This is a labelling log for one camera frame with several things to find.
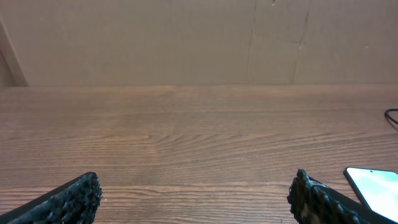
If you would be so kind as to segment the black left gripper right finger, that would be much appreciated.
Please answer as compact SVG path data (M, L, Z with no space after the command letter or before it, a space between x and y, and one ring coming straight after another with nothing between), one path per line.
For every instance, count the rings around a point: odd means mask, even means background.
M289 188L290 212L299 224L395 224L299 169Z

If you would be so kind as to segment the black Samsung smartphone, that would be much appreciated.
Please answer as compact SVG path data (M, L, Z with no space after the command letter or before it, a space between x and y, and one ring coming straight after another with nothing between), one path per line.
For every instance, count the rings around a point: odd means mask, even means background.
M343 173L365 207L397 223L396 172L347 167Z

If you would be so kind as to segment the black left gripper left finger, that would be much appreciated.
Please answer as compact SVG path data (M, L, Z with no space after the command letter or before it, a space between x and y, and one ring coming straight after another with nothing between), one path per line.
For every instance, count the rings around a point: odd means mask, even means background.
M1 215L7 224L92 224L102 199L95 172L87 172Z

